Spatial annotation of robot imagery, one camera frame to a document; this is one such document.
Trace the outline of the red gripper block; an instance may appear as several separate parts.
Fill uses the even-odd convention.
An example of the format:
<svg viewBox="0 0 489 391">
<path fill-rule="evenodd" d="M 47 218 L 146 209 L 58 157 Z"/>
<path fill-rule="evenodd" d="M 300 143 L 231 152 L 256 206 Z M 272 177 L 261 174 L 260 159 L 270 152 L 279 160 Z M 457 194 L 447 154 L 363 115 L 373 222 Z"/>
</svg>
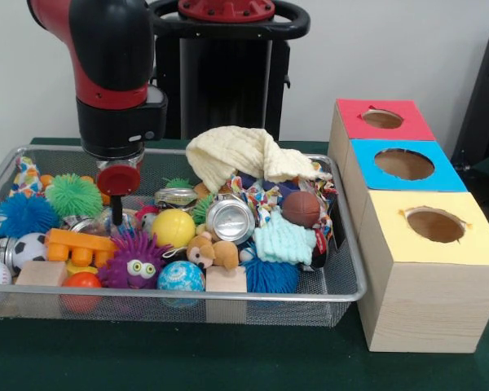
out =
<svg viewBox="0 0 489 391">
<path fill-rule="evenodd" d="M 96 184 L 102 193 L 110 196 L 113 225 L 120 226 L 123 223 L 121 197 L 137 191 L 140 181 L 138 166 L 117 164 L 99 171 Z"/>
</svg>

